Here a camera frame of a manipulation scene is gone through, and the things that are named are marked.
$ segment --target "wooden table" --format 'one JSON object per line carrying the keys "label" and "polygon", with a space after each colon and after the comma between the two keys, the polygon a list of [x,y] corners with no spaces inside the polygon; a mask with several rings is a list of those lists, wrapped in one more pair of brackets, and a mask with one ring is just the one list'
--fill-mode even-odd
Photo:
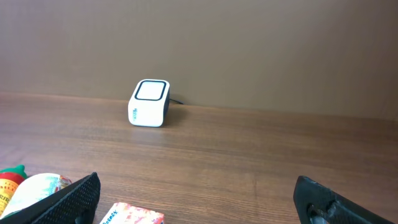
{"label": "wooden table", "polygon": [[163,128],[127,101],[0,93],[0,169],[96,171],[95,223],[114,202],[173,223],[299,223],[299,175],[398,222],[398,127],[375,119],[170,105]]}

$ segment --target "plain background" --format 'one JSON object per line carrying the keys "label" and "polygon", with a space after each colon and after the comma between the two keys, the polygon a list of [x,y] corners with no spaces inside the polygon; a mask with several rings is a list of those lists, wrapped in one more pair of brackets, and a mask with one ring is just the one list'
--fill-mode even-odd
{"label": "plain background", "polygon": [[396,0],[3,0],[0,91],[398,118]]}

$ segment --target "white cylindrical container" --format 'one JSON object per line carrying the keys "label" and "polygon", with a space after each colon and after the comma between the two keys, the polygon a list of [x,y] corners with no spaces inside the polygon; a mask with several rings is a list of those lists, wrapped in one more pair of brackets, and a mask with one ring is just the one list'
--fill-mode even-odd
{"label": "white cylindrical container", "polygon": [[23,181],[0,218],[18,212],[65,188],[72,182],[59,174],[37,174]]}

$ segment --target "power cord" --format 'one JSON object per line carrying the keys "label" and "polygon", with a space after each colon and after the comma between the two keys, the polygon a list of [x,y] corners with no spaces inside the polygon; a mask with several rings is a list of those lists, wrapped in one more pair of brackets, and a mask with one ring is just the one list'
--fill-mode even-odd
{"label": "power cord", "polygon": [[174,102],[176,102],[176,103],[178,103],[178,104],[184,105],[184,103],[183,103],[182,101],[173,100],[173,99],[170,99],[170,101],[174,101]]}

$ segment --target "green bottle cap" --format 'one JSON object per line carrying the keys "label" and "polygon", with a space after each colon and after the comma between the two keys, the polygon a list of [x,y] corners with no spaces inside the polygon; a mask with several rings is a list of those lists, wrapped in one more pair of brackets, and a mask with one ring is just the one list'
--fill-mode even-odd
{"label": "green bottle cap", "polygon": [[24,179],[27,178],[27,175],[25,173],[25,166],[24,165],[18,165],[15,168],[7,168],[7,169],[4,169],[4,170],[0,170],[0,174],[1,173],[5,173],[5,172],[13,172],[13,173],[19,174]]}

